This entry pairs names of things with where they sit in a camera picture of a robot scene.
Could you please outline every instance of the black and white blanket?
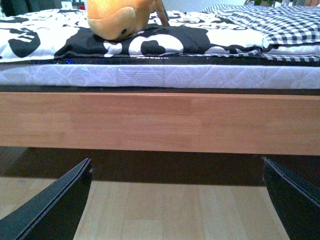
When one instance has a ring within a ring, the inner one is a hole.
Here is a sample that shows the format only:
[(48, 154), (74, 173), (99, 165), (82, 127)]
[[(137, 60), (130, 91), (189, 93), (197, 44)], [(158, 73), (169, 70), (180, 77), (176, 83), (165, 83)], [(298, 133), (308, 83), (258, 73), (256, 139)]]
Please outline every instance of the black and white blanket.
[(154, 56), (320, 60), (318, 38), (306, 44), (272, 44), (265, 32), (235, 23), (228, 14), (222, 16), (220, 12), (169, 11), (169, 27), (162, 26), (153, 13), (146, 30), (121, 42), (105, 41), (94, 35), (87, 12), (82, 10), (51, 9), (0, 18), (0, 63)]

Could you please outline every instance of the checkered blanket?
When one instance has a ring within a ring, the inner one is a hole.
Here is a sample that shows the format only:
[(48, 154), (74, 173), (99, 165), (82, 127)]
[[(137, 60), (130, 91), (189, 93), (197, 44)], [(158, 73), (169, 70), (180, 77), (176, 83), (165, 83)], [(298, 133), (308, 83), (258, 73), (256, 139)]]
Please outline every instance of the checkered blanket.
[(271, 45), (320, 42), (320, 8), (213, 5), (203, 10), (234, 24), (258, 30)]

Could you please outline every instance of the wooden floor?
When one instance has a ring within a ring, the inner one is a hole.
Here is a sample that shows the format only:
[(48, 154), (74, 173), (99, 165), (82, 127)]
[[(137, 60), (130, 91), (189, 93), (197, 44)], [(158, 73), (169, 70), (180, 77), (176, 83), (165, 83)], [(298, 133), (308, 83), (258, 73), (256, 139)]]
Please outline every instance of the wooden floor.
[(82, 159), (75, 240), (288, 240), (250, 155), (0, 147), (0, 219)]

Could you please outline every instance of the quilted mattress cover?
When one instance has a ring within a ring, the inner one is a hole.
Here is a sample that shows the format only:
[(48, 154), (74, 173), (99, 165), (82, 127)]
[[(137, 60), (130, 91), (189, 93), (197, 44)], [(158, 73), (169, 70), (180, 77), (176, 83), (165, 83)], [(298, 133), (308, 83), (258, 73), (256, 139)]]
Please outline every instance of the quilted mattress cover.
[[(168, 11), (169, 27), (152, 13), (146, 30), (120, 42), (94, 35), (82, 10), (0, 18), (0, 85), (320, 89), (319, 8), (249, 8)], [(262, 14), (299, 24), (267, 32), (270, 22), (255, 24)]]

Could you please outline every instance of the stuffed animal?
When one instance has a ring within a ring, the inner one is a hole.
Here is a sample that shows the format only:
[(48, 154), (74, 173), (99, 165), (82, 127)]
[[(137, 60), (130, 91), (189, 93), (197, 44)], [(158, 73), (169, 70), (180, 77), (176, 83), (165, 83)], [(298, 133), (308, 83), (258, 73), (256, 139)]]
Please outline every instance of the stuffed animal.
[(88, 23), (96, 35), (118, 41), (147, 27), (150, 13), (156, 11), (163, 26), (169, 18), (162, 0), (88, 0)]

